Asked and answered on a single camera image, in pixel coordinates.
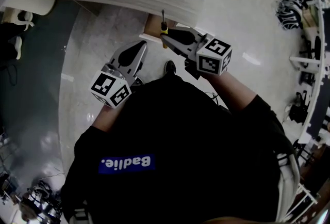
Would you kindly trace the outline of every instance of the cable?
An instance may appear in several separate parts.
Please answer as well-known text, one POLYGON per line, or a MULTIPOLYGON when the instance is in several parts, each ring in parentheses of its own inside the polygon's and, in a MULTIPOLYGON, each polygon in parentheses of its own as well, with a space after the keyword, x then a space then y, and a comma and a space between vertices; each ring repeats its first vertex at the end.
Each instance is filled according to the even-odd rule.
POLYGON ((51 175, 51 176, 49 176, 49 177, 43 177, 43 178, 40 178, 39 180, 43 180, 43 179, 50 178, 50 177, 56 177, 56 176, 58 176, 58 175, 62 175, 62 174, 65 174, 65 173, 61 172, 61 173, 58 173, 58 174, 56 174, 56 175, 51 175))
POLYGON ((211 93, 211 92, 205 92, 206 94, 211 94, 212 95, 212 97, 210 97, 216 104, 217 104, 217 106, 219 106, 219 101, 218 101, 218 94, 216 94, 216 93, 211 93))
POLYGON ((17 78, 18 78, 18 75, 17 75, 17 68, 15 65, 10 65, 10 66, 2 66, 0 68, 0 71, 4 71, 4 70, 7 70, 7 73, 8 73, 8 76, 9 76, 9 83, 12 85, 12 86, 15 86, 17 85, 17 78), (12 81, 12 78, 11 78, 11 74, 10 74, 10 71, 9 71, 9 67, 13 66, 14 69, 15 69, 15 79, 14 79, 14 82, 12 81))

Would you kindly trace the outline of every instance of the fiducial marker cube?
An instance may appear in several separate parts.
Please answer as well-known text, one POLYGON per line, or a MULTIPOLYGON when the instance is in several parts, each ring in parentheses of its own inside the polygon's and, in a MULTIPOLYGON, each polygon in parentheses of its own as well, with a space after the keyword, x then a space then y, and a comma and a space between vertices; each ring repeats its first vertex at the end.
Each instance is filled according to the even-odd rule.
POLYGON ((221 75, 230 62, 232 50, 229 44, 217 38, 209 40, 196 53, 197 70, 221 75))
POLYGON ((117 108, 132 94, 126 80, 102 71, 94 75, 89 90, 99 101, 112 108, 117 108))

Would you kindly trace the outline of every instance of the black shoe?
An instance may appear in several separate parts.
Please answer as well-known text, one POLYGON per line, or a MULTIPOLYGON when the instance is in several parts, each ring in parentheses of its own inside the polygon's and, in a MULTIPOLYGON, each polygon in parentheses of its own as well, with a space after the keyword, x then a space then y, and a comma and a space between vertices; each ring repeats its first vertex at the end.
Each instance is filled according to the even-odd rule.
POLYGON ((164 75, 176 73, 176 67, 173 61, 167 61, 164 66, 164 75))

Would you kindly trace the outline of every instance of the white desk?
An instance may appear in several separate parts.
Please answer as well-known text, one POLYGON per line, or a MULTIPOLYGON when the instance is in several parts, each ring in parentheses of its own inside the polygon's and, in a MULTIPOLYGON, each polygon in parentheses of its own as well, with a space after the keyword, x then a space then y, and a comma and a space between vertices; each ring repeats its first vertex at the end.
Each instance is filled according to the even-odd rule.
POLYGON ((302 184, 299 183, 299 187, 298 187, 298 190, 297 190, 297 195, 300 193, 300 192, 304 192, 305 195, 303 196, 303 198, 290 210, 288 211, 288 213, 286 214, 286 217, 285 217, 285 222, 290 221, 290 223, 295 223, 297 221, 297 219, 299 219, 302 215, 304 215, 306 213, 306 211, 314 204, 317 204, 317 200, 311 195, 310 191, 307 190, 302 184), (295 217, 294 219, 287 219, 290 214, 301 204, 304 202, 304 200, 309 197, 310 198, 310 204, 297 216, 295 217))
POLYGON ((298 61, 298 62, 307 62, 307 63, 316 63, 319 65, 319 69, 317 72, 315 71, 308 71, 305 70, 303 68, 300 68, 301 71, 305 71, 305 72, 312 72, 315 74, 315 83, 313 86, 313 92, 312 92, 312 96, 311 96, 311 100, 310 100, 310 104, 308 107, 308 114, 306 117, 306 120, 304 122, 304 125, 302 127, 302 132, 301 135, 299 137, 299 141, 298 143, 300 144, 304 144, 304 143, 309 143, 309 141, 311 140, 311 133, 308 132, 308 128, 311 127, 311 120, 313 115, 315 114, 315 110, 316 110, 316 105, 317 105, 317 101, 318 101, 318 97, 320 95, 320 89, 321 86, 323 85, 322 80, 325 78, 325 75, 327 75, 327 70, 326 67, 329 66, 327 63, 325 63, 325 56, 326 56, 326 50, 325 50, 325 34, 324 34, 324 11, 323 11, 323 3, 322 0, 317 0, 316 4, 319 8, 319 37, 321 39, 321 57, 320 60, 314 60, 314 59, 306 59, 306 58, 301 58, 301 57, 293 57, 291 56, 289 59, 293 62, 298 61))

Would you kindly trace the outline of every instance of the shoe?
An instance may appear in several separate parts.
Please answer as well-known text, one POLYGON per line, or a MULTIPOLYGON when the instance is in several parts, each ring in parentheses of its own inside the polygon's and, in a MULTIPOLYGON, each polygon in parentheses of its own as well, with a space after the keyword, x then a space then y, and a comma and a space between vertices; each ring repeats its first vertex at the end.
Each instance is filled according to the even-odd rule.
POLYGON ((164 75, 166 74, 175 74, 176 67, 173 61, 167 61, 164 66, 164 75))
POLYGON ((283 29, 302 28, 301 13, 298 11, 299 7, 292 5, 290 7, 281 6, 276 12, 276 16, 283 29))
POLYGON ((34 26, 34 23, 32 22, 33 14, 29 11, 21 11, 18 14, 18 19, 19 19, 19 21, 23 21, 23 22, 24 21, 30 22, 29 24, 26 24, 24 31, 26 31, 29 28, 29 26, 31 26, 31 27, 34 26))
POLYGON ((22 38, 21 37, 15 37, 14 38, 14 43, 13 45, 15 46, 15 50, 17 51, 17 56, 16 56, 16 60, 21 59, 21 55, 22 55, 22 38))

